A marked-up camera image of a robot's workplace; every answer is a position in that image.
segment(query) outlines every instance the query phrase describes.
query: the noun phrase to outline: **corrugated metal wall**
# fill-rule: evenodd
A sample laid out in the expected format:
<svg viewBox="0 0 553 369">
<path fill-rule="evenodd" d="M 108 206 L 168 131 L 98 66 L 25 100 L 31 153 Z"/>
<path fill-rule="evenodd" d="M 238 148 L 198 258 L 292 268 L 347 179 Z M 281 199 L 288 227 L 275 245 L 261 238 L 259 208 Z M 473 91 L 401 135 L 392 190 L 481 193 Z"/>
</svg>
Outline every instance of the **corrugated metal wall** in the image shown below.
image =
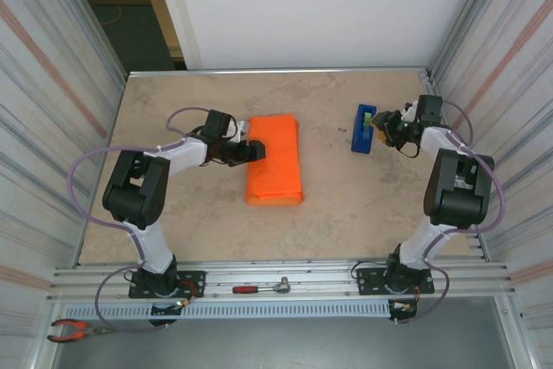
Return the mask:
<svg viewBox="0 0 553 369">
<path fill-rule="evenodd" d="M 435 83 L 496 161 L 508 207 L 486 242 L 509 265 L 543 367 L 553 367 L 553 0 L 480 1 Z M 445 113 L 467 134 L 454 109 Z M 494 194 L 489 218 L 497 209 Z"/>
<path fill-rule="evenodd" d="M 0 367 L 28 363 L 55 267 L 71 266 L 84 219 L 66 174 L 106 145 L 124 74 L 80 0 L 0 0 Z M 102 160 L 83 163 L 85 206 Z"/>
</svg>

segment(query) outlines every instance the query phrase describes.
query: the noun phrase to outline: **floor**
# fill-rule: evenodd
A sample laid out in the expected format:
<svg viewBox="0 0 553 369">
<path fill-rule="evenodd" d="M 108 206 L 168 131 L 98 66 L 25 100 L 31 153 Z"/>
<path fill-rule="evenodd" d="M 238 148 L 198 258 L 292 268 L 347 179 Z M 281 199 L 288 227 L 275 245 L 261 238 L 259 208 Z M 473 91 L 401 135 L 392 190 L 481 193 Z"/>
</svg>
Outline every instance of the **floor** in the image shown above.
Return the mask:
<svg viewBox="0 0 553 369">
<path fill-rule="evenodd" d="M 92 10 L 127 73 L 175 69 L 151 6 L 95 5 Z"/>
<path fill-rule="evenodd" d="M 401 327 L 370 317 L 178 321 L 61 345 L 53 367 L 514 369 L 492 298 L 447 299 Z"/>
<path fill-rule="evenodd" d="M 181 261 L 382 258 L 423 218 L 432 161 L 424 154 L 409 159 L 376 138 L 370 155 L 352 153 L 353 119 L 361 103 L 394 110 L 423 92 L 417 72 L 131 76 L 112 144 L 175 141 L 165 120 L 184 106 L 214 108 L 237 120 L 294 113 L 300 124 L 303 204 L 247 205 L 246 166 L 190 169 L 168 186 L 162 225 L 169 248 Z M 205 113 L 189 111 L 175 119 L 175 127 L 191 130 L 204 120 Z M 101 197 L 116 158 L 107 158 L 92 210 L 105 220 L 111 216 Z M 467 254 L 466 238 L 453 238 L 443 253 Z M 124 232 L 89 227 L 81 263 L 135 259 Z"/>
</svg>

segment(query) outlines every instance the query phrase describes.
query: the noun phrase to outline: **white wall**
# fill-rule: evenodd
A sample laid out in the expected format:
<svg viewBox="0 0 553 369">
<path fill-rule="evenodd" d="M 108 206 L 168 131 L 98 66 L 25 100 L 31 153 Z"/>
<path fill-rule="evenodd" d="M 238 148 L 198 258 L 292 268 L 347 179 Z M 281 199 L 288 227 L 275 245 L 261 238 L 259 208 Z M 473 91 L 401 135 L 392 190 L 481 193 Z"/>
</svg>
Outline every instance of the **white wall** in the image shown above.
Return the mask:
<svg viewBox="0 0 553 369">
<path fill-rule="evenodd" d="M 466 0 L 167 0 L 189 68 L 426 66 Z"/>
</svg>

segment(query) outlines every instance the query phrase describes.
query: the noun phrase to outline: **folded orange cloth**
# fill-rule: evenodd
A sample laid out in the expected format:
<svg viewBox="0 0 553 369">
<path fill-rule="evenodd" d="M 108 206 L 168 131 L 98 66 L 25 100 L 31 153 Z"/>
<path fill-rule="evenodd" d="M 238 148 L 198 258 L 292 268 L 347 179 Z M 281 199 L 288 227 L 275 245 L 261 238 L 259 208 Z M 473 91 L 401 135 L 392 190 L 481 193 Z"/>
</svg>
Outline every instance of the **folded orange cloth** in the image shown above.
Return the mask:
<svg viewBox="0 0 553 369">
<path fill-rule="evenodd" d="M 294 206 L 303 202 L 298 131 L 292 114 L 250 118 L 250 140 L 265 145 L 266 157 L 248 163 L 246 202 L 250 205 Z"/>
</svg>

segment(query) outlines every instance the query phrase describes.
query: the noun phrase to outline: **blue block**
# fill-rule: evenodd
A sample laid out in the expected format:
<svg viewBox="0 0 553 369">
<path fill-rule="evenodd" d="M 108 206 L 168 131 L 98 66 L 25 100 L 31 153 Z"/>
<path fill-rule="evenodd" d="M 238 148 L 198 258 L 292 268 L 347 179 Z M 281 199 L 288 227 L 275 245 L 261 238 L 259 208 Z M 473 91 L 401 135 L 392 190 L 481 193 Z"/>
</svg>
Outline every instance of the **blue block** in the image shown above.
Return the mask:
<svg viewBox="0 0 553 369">
<path fill-rule="evenodd" d="M 369 127 L 369 131 L 363 130 L 363 120 L 365 113 L 371 113 L 374 117 L 377 114 L 377 107 L 374 105 L 359 104 L 357 115 L 355 116 L 355 124 L 353 125 L 352 151 L 357 153 L 371 153 L 372 133 L 374 128 Z"/>
</svg>

